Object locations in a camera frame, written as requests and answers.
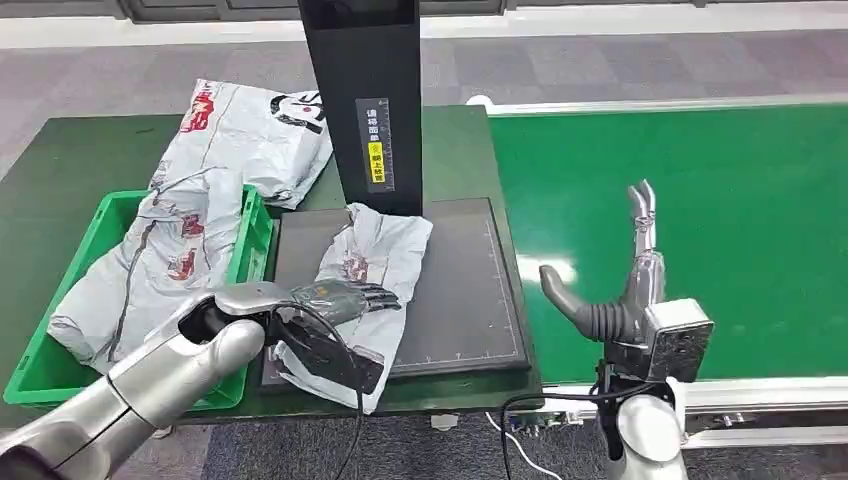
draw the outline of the crumpled plastic bag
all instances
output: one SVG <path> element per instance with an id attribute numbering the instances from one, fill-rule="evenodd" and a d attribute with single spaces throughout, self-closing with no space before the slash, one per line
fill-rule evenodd
<path id="1" fill-rule="evenodd" d="M 363 409 L 370 414 L 377 408 L 403 337 L 406 305 L 418 283 L 433 224 L 421 217 L 382 215 L 359 203 L 350 204 L 347 209 L 352 223 L 333 239 L 315 280 L 335 278 L 380 284 L 397 295 L 402 306 L 400 310 L 366 313 L 336 326 L 348 347 L 381 358 L 385 366 L 374 392 L 363 394 Z M 286 380 L 319 397 L 356 408 L 356 390 L 312 375 L 283 342 L 274 351 L 291 372 L 281 373 Z"/>
<path id="2" fill-rule="evenodd" d="M 332 153 L 317 91 L 287 94 L 201 79 L 150 188 L 224 167 L 240 173 L 266 203 L 294 209 Z"/>
<path id="3" fill-rule="evenodd" d="M 207 168 L 145 197 L 123 241 L 97 259 L 47 333 L 106 373 L 194 292 L 223 285 L 238 235 L 241 177 Z"/>

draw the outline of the black cable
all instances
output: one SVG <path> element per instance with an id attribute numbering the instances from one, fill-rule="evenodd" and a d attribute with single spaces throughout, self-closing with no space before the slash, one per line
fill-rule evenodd
<path id="1" fill-rule="evenodd" d="M 359 443 L 359 434 L 362 431 L 362 423 L 363 417 L 365 416 L 364 407 L 362 404 L 362 382 L 359 378 L 359 370 L 356 366 L 356 361 L 353 359 L 354 353 L 347 346 L 344 341 L 344 338 L 339 334 L 336 327 L 334 327 L 330 322 L 328 322 L 317 310 L 310 307 L 309 305 L 304 305 L 302 303 L 297 302 L 282 302 L 279 304 L 280 307 L 284 308 L 293 308 L 295 310 L 299 310 L 308 314 L 318 323 L 320 323 L 328 332 L 333 335 L 333 338 L 338 342 L 339 345 L 344 348 L 345 352 L 347 352 L 347 358 L 350 360 L 350 368 L 351 374 L 353 375 L 353 382 L 356 385 L 356 427 L 353 432 L 353 441 L 350 442 L 350 448 L 348 448 L 347 455 L 345 455 L 345 459 L 342 462 L 342 466 L 339 469 L 339 472 L 336 473 L 334 480 L 339 480 L 342 477 L 345 469 L 347 468 L 348 463 L 350 463 L 350 459 L 353 457 L 353 452 L 356 451 L 356 445 Z"/>
<path id="2" fill-rule="evenodd" d="M 509 410 L 510 405 L 516 402 L 521 402 L 523 400 L 540 400 L 540 399 L 551 399 L 551 400 L 574 400 L 578 402 L 603 402 L 606 400 L 615 400 L 621 397 L 629 397 L 631 395 L 636 395 L 642 393 L 644 391 L 650 390 L 654 387 L 652 383 L 643 383 L 641 385 L 636 385 L 635 387 L 628 388 L 626 390 L 621 390 L 618 392 L 609 392 L 609 393 L 600 393 L 597 395 L 580 395 L 580 394 L 569 394 L 569 393 L 525 393 L 522 395 L 516 395 L 514 397 L 509 398 L 504 404 L 501 406 L 501 449 L 503 450 L 504 455 L 504 468 L 506 468 L 506 478 L 507 480 L 512 480 L 512 470 L 509 466 L 509 454 L 507 452 L 506 445 L 506 413 Z"/>

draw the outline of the black mat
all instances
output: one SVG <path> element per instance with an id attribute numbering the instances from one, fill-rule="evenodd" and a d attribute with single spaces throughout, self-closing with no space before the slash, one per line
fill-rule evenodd
<path id="1" fill-rule="evenodd" d="M 489 201 L 430 202 L 424 216 L 433 232 L 391 377 L 529 368 Z M 333 236 L 348 223 L 345 209 L 285 214 L 276 281 L 286 288 L 312 282 Z M 282 384 L 266 352 L 263 390 Z"/>

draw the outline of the label sticker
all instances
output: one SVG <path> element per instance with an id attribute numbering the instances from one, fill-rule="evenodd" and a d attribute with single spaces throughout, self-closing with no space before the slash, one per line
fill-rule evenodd
<path id="1" fill-rule="evenodd" d="M 388 98 L 358 98 L 359 136 L 369 193 L 395 190 Z"/>

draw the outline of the yellow label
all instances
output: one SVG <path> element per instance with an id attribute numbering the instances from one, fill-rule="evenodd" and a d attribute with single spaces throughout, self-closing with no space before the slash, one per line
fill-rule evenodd
<path id="1" fill-rule="evenodd" d="M 371 182 L 385 183 L 386 172 L 383 170 L 383 142 L 368 142 L 368 160 L 371 165 Z"/>

